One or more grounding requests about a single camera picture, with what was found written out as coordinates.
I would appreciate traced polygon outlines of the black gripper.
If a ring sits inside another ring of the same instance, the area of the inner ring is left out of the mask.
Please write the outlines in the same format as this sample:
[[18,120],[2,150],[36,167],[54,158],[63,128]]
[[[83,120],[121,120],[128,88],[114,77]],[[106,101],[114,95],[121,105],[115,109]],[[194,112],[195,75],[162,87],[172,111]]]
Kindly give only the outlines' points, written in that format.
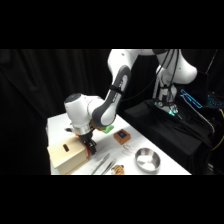
[[87,146],[87,153],[88,156],[96,154],[96,143],[92,139],[93,134],[91,132],[84,134],[84,135],[79,135],[79,139]]

